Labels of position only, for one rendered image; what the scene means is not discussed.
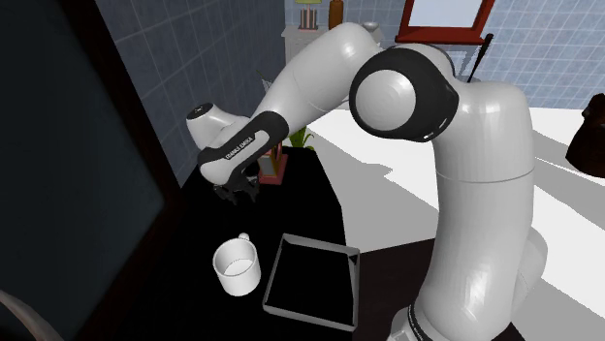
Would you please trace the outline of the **green plant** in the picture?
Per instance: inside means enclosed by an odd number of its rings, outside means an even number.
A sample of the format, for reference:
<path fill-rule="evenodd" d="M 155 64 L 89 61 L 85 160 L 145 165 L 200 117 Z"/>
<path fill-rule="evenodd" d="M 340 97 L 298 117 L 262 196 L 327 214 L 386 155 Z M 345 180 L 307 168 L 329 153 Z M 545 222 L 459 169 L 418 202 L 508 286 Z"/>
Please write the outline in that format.
<path fill-rule="evenodd" d="M 300 130 L 298 130 L 296 133 L 294 133 L 293 135 L 291 135 L 288 140 L 291 143 L 292 147 L 298 147 L 298 148 L 307 148 L 310 150 L 313 150 L 314 147 L 307 145 L 307 140 L 313 137 L 312 134 L 308 134 L 306 132 L 306 127 L 302 127 Z"/>

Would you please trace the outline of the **dark brown rounded object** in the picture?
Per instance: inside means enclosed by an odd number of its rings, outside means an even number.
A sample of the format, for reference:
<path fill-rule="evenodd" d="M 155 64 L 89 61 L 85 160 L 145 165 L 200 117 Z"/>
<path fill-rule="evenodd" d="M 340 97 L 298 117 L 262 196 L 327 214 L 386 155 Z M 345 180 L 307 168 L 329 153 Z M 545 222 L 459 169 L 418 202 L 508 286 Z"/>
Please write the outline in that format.
<path fill-rule="evenodd" d="M 579 172 L 605 178 L 605 94 L 594 95 L 582 116 L 584 121 L 570 142 L 565 159 Z"/>

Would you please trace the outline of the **red framed mirror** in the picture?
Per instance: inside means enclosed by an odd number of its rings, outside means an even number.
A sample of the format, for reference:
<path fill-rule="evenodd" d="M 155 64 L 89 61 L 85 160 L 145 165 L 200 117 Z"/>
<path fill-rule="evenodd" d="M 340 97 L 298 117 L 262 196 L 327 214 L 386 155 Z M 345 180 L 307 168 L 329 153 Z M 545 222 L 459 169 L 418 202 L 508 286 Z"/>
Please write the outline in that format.
<path fill-rule="evenodd" d="M 495 0 L 405 0 L 398 44 L 480 46 Z"/>

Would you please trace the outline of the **thin black rod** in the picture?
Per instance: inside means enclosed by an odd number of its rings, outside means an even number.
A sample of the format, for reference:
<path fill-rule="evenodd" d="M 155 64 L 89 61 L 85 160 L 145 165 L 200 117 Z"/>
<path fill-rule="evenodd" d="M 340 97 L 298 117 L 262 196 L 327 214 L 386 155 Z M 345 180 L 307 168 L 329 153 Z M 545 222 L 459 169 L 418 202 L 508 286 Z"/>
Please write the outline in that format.
<path fill-rule="evenodd" d="M 473 69 L 467 79 L 467 82 L 470 83 L 473 80 L 474 74 L 476 73 L 477 69 L 479 68 L 482 59 L 484 58 L 485 54 L 487 53 L 487 50 L 492 42 L 494 38 L 494 34 L 493 33 L 488 33 L 484 39 L 484 43 L 481 45 L 476 61 L 474 63 Z"/>

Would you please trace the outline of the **grey curved rim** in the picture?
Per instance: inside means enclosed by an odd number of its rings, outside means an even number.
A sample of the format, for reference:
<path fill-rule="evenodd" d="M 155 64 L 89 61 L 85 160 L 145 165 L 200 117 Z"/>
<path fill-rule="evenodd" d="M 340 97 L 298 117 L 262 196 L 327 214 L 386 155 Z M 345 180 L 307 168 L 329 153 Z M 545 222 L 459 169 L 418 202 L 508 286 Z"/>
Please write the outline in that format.
<path fill-rule="evenodd" d="M 0 290 L 0 303 L 20 320 L 36 341 L 65 341 L 43 317 L 15 296 Z"/>

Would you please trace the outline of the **white mug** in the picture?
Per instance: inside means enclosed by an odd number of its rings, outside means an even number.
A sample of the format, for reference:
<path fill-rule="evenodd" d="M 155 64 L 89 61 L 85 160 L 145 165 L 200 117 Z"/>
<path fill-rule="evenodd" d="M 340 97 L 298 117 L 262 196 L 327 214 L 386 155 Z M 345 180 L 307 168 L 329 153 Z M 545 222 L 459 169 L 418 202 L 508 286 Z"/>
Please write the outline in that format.
<path fill-rule="evenodd" d="M 257 248 L 245 232 L 215 250 L 212 266 L 223 290 L 232 296 L 250 294 L 262 276 Z"/>

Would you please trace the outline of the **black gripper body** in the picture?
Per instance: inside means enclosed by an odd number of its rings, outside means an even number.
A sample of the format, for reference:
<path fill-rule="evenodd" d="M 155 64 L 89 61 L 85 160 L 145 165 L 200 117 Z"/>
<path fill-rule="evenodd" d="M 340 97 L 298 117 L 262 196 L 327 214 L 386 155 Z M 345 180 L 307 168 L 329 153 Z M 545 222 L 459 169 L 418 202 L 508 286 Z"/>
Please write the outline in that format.
<path fill-rule="evenodd" d="M 255 182 L 259 183 L 259 180 L 258 180 L 259 171 L 260 171 L 260 168 L 259 168 L 258 162 L 254 161 L 251 164 L 249 164 L 248 166 L 246 166 L 245 168 L 235 171 L 226 184 L 223 184 L 223 185 L 215 184 L 214 187 L 223 186 L 223 187 L 231 190 L 233 193 L 234 192 L 244 192 L 243 187 L 248 182 L 255 181 Z"/>

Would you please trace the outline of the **black tray with grey rim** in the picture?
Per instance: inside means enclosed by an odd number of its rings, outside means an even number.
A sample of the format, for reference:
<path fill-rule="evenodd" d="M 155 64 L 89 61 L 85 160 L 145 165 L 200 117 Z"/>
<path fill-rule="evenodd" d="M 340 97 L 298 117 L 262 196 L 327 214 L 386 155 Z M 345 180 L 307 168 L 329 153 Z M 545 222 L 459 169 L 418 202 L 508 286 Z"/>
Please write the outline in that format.
<path fill-rule="evenodd" d="M 263 297 L 275 316 L 352 332 L 359 316 L 361 252 L 285 233 Z"/>

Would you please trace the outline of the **white cabinet with ornaments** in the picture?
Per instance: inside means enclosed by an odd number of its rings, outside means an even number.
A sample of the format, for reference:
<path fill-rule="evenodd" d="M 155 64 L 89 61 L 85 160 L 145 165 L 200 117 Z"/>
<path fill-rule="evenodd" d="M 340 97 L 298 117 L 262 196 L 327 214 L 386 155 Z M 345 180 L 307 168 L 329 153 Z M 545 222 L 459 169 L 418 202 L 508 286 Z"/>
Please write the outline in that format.
<path fill-rule="evenodd" d="M 286 67 L 304 71 L 331 70 L 346 66 L 359 69 L 371 56 L 383 50 L 360 23 L 342 22 L 332 29 L 301 30 L 287 26 L 285 41 Z"/>

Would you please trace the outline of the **dark framed panel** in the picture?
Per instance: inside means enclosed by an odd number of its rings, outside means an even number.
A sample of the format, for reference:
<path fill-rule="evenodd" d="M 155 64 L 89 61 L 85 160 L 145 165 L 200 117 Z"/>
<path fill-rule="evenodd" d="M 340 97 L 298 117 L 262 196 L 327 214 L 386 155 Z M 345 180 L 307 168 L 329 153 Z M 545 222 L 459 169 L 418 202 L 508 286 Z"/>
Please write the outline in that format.
<path fill-rule="evenodd" d="M 94 0 L 0 0 L 0 290 L 111 341 L 178 186 Z"/>

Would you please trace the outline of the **red framed box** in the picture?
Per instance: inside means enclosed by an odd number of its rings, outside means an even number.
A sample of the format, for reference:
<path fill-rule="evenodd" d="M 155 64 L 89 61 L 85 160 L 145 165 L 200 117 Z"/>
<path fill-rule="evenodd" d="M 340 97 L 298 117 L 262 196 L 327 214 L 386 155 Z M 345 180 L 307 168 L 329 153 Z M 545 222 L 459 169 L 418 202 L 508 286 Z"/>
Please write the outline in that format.
<path fill-rule="evenodd" d="M 258 160 L 258 180 L 261 184 L 280 185 L 283 181 L 288 155 L 283 153 L 282 143 L 274 146 Z"/>

